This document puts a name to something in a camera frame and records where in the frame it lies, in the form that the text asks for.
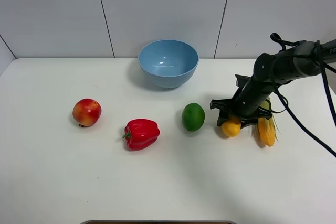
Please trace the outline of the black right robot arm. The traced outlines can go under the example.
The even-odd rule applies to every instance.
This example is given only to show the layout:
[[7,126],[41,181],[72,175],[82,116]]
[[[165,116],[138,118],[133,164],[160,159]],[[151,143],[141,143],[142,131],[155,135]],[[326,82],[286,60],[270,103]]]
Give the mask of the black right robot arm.
[[315,42],[299,41],[294,47],[275,55],[261,54],[255,61],[251,77],[235,75],[237,91],[230,99],[212,100],[210,109],[219,109],[217,125],[230,116],[242,121],[242,127],[256,124],[259,118],[270,119],[273,111],[261,104],[282,85],[321,73]]

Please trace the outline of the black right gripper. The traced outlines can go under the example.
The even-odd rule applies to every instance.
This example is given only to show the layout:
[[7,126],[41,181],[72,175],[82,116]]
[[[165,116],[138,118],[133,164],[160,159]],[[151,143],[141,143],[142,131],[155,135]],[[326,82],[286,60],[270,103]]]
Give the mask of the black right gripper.
[[238,117],[242,123],[240,128],[258,124],[259,118],[271,118],[271,111],[264,109],[261,104],[274,91],[270,83],[258,82],[250,77],[243,89],[238,88],[230,99],[213,99],[210,109],[218,109],[217,126],[222,126],[230,115]]

